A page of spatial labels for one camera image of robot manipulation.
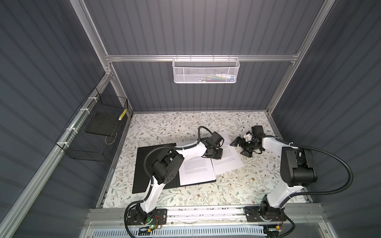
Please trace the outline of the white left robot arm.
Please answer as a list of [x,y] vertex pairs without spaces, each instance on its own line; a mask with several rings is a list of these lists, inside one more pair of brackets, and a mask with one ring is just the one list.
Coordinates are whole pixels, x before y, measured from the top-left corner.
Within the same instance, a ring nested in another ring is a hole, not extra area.
[[171,182],[187,159],[202,157],[219,160],[222,158],[224,138],[217,132],[184,146],[162,145],[148,152],[143,160],[143,169],[149,177],[144,198],[136,206],[141,216],[153,214],[165,185]]

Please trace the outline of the printed paper sheet back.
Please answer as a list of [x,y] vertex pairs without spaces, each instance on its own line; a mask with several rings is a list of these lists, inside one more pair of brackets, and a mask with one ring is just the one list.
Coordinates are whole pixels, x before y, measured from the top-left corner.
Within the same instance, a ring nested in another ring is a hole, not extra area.
[[206,152],[204,144],[197,144],[195,140],[177,143],[177,147],[184,158],[179,168],[180,186],[216,181],[211,159],[202,157]]

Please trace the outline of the floral patterned table mat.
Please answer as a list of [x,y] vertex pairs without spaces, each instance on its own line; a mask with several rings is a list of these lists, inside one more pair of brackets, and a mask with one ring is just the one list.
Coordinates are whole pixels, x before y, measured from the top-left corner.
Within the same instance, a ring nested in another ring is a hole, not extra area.
[[[104,208],[125,208],[140,200],[142,193],[133,193],[136,157],[139,147],[192,141],[210,131],[227,132],[230,139],[244,135],[253,126],[262,126],[273,134],[265,112],[223,113],[158,113],[136,114],[132,118]],[[160,207],[251,205],[261,202],[281,181],[280,157],[266,151],[251,158],[242,157],[243,168],[217,176],[216,182],[163,190]]]

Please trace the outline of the white ventilated front rail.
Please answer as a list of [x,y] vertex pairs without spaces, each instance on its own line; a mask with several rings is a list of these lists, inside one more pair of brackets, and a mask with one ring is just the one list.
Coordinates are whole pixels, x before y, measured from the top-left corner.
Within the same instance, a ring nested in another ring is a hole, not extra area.
[[203,227],[165,227],[151,232],[131,229],[135,238],[196,238],[215,236],[255,236],[264,238],[267,234],[261,226],[203,226]]

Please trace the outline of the printed paper sheet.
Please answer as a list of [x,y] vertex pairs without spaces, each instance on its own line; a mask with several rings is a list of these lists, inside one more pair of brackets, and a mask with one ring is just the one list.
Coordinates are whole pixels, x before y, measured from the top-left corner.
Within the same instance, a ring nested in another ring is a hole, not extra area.
[[244,167],[244,163],[240,154],[236,151],[236,147],[230,146],[232,142],[229,137],[230,134],[224,131],[221,132],[220,135],[224,138],[222,158],[219,160],[211,159],[216,176]]
[[216,181],[211,159],[202,157],[206,152],[204,144],[197,144],[195,140],[177,143],[177,147],[184,158],[179,168],[180,186]]

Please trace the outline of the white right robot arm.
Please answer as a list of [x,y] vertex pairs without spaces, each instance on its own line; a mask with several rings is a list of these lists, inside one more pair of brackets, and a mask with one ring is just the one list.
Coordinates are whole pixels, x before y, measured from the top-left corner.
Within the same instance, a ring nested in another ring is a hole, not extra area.
[[272,192],[265,195],[256,212],[264,221],[271,221],[276,217],[283,218],[281,212],[291,195],[317,181],[313,169],[313,156],[307,149],[287,144],[276,137],[253,137],[249,134],[237,137],[230,145],[240,146],[241,154],[246,157],[251,157],[258,149],[260,152],[271,151],[281,158],[281,181]]

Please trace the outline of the pens in white basket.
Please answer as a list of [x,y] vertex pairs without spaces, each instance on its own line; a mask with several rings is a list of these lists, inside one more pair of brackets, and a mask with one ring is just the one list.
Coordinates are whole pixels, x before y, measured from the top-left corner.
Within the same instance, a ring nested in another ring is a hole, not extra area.
[[233,74],[214,74],[214,75],[202,75],[195,78],[196,82],[227,82],[235,83],[236,75]]

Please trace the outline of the red folder black inside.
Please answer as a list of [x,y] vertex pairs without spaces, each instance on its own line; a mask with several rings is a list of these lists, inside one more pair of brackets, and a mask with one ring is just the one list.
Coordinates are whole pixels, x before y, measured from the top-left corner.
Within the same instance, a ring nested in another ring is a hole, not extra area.
[[[148,175],[146,174],[146,172],[144,170],[144,159],[151,150],[153,150],[155,148],[162,147],[162,146],[174,147],[175,144],[170,143],[170,144],[164,144],[164,145],[155,145],[155,146],[147,146],[147,147],[139,147],[138,148],[132,194],[146,192],[148,184],[150,183],[150,178],[148,177]],[[149,167],[147,170],[150,172],[150,174],[152,174],[152,164],[159,158],[158,156],[160,154],[162,154],[164,152],[168,152],[168,151],[169,151],[169,149],[160,149],[160,150],[153,152],[148,157],[147,163],[149,164]],[[179,188],[179,187],[186,187],[186,186],[190,186],[190,185],[200,185],[200,184],[213,183],[213,182],[216,182],[216,179],[212,179],[209,181],[202,180],[201,182],[198,182],[198,183],[181,185],[180,184],[180,175],[179,175],[179,173],[177,173],[174,176],[174,179],[165,185],[164,189]]]

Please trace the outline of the yellow green marker pen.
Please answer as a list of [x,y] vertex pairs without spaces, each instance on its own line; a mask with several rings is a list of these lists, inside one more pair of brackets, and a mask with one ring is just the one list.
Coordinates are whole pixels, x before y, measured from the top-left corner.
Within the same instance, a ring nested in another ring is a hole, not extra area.
[[126,115],[127,111],[128,111],[128,109],[124,109],[124,111],[119,116],[119,121],[121,121],[124,118],[124,116]]

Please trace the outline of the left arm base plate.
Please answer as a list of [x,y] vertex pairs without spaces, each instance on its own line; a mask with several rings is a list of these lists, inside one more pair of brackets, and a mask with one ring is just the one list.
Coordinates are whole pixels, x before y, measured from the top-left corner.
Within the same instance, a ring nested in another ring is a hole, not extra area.
[[167,209],[154,209],[150,213],[132,209],[127,213],[127,225],[165,225],[167,223],[167,212]]

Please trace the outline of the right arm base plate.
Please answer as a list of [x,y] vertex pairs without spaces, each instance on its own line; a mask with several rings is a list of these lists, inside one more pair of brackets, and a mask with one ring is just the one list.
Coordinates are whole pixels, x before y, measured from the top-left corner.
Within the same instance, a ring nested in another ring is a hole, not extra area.
[[284,222],[285,216],[279,208],[261,208],[259,206],[246,206],[243,208],[248,222]]

